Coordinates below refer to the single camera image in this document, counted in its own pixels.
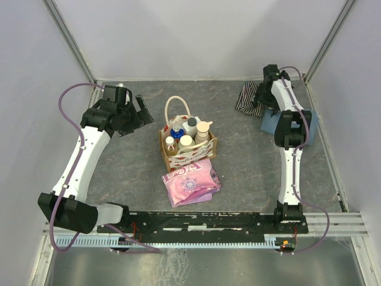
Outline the blue towel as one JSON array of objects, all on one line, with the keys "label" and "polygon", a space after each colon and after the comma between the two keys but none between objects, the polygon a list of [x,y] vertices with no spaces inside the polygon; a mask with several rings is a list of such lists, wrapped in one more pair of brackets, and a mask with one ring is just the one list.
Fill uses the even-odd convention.
[{"label": "blue towel", "polygon": [[[311,124],[309,127],[310,135],[309,135],[309,140],[307,145],[313,145],[318,122],[319,122],[319,116],[314,110],[311,110],[311,114],[312,114],[312,119],[311,119]],[[279,118],[280,118],[279,113],[276,115],[272,115],[271,110],[265,109],[260,130],[267,134],[274,135]]]}]

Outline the striped cloth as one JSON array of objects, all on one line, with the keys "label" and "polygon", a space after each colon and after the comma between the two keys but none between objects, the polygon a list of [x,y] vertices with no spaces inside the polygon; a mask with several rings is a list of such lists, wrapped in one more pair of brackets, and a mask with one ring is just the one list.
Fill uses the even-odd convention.
[{"label": "striped cloth", "polygon": [[239,94],[238,101],[235,105],[235,110],[241,113],[255,117],[257,119],[262,119],[264,115],[264,106],[260,103],[255,103],[255,93],[257,92],[259,83],[254,81],[246,81],[243,84],[242,90]]}]

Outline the clear yellow liquid bottle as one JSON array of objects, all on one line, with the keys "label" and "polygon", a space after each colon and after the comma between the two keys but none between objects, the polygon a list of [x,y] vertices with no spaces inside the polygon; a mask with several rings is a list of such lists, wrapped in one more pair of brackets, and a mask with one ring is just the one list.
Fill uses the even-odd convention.
[{"label": "clear yellow liquid bottle", "polygon": [[177,142],[172,136],[168,136],[165,139],[165,153],[169,156],[176,156],[178,152]]}]

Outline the beige pump bottle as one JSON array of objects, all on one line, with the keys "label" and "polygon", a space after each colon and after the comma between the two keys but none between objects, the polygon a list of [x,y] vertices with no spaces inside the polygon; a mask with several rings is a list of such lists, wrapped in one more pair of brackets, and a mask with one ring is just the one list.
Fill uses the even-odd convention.
[{"label": "beige pump bottle", "polygon": [[204,141],[208,142],[210,140],[210,126],[213,124],[213,121],[206,122],[206,121],[200,121],[197,126],[197,134],[195,137],[195,143],[200,144]]}]

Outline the green bottle cream cap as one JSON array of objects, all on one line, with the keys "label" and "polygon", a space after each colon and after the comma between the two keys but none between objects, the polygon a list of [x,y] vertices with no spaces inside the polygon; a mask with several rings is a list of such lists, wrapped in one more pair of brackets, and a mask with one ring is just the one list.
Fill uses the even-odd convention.
[{"label": "green bottle cream cap", "polygon": [[189,135],[184,135],[180,138],[180,141],[178,142],[178,154],[183,154],[190,152],[193,147],[195,146],[195,141],[193,138]]}]

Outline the white bottle black cap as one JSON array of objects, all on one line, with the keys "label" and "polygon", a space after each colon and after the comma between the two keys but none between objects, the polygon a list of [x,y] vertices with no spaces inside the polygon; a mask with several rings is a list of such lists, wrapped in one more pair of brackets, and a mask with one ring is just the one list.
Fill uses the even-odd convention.
[{"label": "white bottle black cap", "polygon": [[201,119],[196,117],[190,117],[187,121],[182,123],[182,128],[184,129],[185,135],[189,135],[192,139],[195,139],[197,134],[197,124],[201,121]]}]

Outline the pink printed cloth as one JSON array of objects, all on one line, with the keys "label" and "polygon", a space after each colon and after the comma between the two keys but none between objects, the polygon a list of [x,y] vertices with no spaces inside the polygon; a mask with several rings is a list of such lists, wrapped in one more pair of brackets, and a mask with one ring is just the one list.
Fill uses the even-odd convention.
[{"label": "pink printed cloth", "polygon": [[210,159],[188,164],[161,177],[173,208],[209,201],[221,188]]}]

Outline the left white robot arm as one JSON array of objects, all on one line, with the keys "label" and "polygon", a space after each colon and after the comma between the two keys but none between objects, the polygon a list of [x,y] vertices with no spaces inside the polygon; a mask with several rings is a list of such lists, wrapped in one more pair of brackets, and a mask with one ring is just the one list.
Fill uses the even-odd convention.
[{"label": "left white robot arm", "polygon": [[116,203],[86,204],[88,188],[98,160],[115,133],[125,136],[154,120],[141,95],[134,96],[119,84],[105,85],[102,98],[88,108],[67,167],[52,191],[41,193],[38,206],[49,227],[83,234],[94,227],[110,223],[117,232],[130,229],[131,218],[126,206]]}]

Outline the watermelon print canvas bag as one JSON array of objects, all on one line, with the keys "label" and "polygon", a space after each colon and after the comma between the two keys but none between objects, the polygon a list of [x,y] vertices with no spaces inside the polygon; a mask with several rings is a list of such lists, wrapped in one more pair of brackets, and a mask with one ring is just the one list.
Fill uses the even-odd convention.
[{"label": "watermelon print canvas bag", "polygon": [[[173,100],[182,102],[186,113],[168,116]],[[165,125],[158,131],[160,152],[168,172],[204,158],[216,157],[217,138],[211,133],[212,121],[191,115],[187,102],[179,96],[170,97],[164,107]]]}]

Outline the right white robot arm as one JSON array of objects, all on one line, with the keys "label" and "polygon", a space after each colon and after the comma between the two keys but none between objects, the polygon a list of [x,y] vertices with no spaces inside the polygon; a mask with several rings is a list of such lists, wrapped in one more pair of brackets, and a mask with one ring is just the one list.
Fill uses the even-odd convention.
[{"label": "right white robot arm", "polygon": [[279,115],[274,143],[280,151],[281,185],[272,224],[277,232],[285,233],[304,217],[299,190],[300,165],[303,148],[310,137],[312,112],[298,102],[286,71],[269,64],[263,68],[263,76],[254,103]]}]

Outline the orange bottle blue pump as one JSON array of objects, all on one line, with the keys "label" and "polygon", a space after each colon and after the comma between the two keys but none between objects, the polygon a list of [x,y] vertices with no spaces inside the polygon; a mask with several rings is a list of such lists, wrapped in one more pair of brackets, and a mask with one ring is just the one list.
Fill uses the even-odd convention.
[{"label": "orange bottle blue pump", "polygon": [[184,129],[179,126],[179,125],[175,125],[171,128],[170,130],[170,136],[176,141],[176,142],[179,142],[180,141],[180,138],[182,136],[185,135],[185,131]]}]

